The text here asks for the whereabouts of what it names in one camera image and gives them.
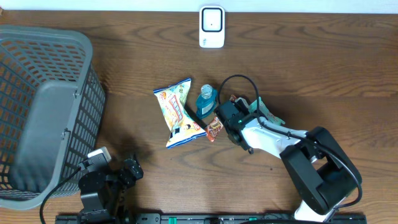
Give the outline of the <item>red orange chocolate bar wrapper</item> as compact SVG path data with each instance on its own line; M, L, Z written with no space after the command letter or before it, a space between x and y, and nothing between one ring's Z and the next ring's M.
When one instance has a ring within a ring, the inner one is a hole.
M245 110L243 98L231 95L229 101L215 108L216 116L205 129L207 138L213 142L222 129L225 129L229 139L234 144L239 144L242 141L239 135L239 122L242 120Z

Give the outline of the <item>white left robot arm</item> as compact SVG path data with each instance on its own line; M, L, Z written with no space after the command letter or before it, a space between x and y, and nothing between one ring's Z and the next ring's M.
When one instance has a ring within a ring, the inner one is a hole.
M77 223L135 223L136 219L124 205L124 193L143 178L144 171L135 155L124 161L118 170L110 168L103 153L83 161L85 174L78 186L83 209Z

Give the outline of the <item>yellow snack chips bag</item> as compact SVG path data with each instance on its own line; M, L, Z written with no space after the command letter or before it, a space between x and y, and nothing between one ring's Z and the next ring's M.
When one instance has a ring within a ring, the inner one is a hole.
M170 129L169 139L166 143L168 149L206 136L206 131L185 110L191 81L191 78L186 78L168 87L153 90L165 122Z

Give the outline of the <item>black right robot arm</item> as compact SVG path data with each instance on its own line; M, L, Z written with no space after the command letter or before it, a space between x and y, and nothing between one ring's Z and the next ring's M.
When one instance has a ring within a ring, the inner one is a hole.
M243 99L227 101L215 109L229 139L250 154L256 149L279 158L302 202L294 219L327 222L354 189L361 200L362 177L330 132L289 129L270 122L259 110L250 111Z

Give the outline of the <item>blue mouthwash bottle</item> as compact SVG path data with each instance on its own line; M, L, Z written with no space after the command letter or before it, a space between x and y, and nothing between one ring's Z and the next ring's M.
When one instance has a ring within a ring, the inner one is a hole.
M209 84L201 87L201 92L196 101L198 118L203 119L213 112L216 107L217 94L217 90Z

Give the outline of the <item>mint green wipes pack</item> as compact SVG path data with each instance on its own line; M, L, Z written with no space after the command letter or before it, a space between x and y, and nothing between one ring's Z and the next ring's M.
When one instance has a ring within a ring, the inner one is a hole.
M279 125L279 126L285 124L285 121L283 121L282 119L280 119L280 118L274 116L274 115L269 111L269 109L267 108L267 106L266 106L266 105L264 104L264 102L262 101L262 98L261 98L261 97L259 97L259 109L260 109L260 112L261 112L261 113L267 118L267 120L270 121L271 123L276 124L276 125ZM252 102L252 103L249 105L249 112L250 112L250 113L253 113L253 112L255 112L256 110L257 110L257 100L255 100L254 102Z

